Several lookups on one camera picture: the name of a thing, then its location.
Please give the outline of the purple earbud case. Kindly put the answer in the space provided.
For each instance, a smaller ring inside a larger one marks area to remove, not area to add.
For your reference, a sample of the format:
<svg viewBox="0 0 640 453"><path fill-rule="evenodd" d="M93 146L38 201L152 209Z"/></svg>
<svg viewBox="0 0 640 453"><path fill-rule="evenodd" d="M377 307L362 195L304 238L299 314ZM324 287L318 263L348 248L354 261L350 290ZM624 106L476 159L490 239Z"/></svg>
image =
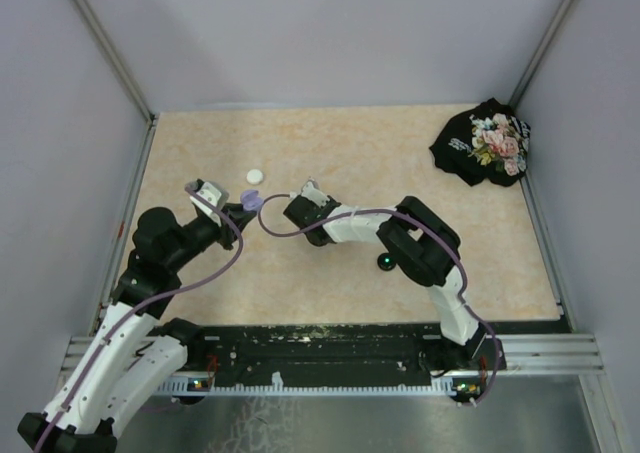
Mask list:
<svg viewBox="0 0 640 453"><path fill-rule="evenodd" d="M240 202L244 211L258 212L264 203L259 191L255 189L245 190L240 195Z"/></svg>

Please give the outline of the black earbud case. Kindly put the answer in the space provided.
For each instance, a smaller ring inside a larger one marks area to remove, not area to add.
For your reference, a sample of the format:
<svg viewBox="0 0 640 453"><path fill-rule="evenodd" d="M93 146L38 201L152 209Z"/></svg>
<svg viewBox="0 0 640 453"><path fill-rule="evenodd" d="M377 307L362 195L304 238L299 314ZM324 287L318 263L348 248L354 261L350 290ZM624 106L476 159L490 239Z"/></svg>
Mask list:
<svg viewBox="0 0 640 453"><path fill-rule="evenodd" d="M382 253L377 257L377 266L382 271L388 272L396 267L396 262L389 253Z"/></svg>

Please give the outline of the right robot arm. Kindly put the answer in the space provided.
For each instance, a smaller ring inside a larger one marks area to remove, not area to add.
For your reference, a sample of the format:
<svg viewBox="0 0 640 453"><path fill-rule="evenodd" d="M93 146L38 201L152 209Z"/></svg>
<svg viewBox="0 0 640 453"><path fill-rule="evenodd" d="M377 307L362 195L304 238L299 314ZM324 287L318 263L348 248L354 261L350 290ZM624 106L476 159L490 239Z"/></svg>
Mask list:
<svg viewBox="0 0 640 453"><path fill-rule="evenodd" d="M420 200L407 196L394 208L359 209L330 196L312 200L300 194L283 214L314 246L382 245L412 282L427 289L439 314L448 360L466 369L481 358L487 329L465 298L468 277L460 237Z"/></svg>

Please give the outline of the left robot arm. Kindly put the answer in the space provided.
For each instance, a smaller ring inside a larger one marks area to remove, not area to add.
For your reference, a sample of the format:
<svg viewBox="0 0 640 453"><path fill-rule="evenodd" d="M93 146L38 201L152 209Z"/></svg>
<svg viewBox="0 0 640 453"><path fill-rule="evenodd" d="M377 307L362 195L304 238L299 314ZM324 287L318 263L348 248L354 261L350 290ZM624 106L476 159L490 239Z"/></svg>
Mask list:
<svg viewBox="0 0 640 453"><path fill-rule="evenodd" d="M202 329L186 320L172 320L155 340L142 342L170 301L188 292L180 270L214 244L240 253L242 232L256 216L242 204L220 206L209 193L193 203L196 216L185 225L165 207L139 217L127 269L90 346L44 410L25 414L18 425L33 451L115 451L129 422L169 376L206 362Z"/></svg>

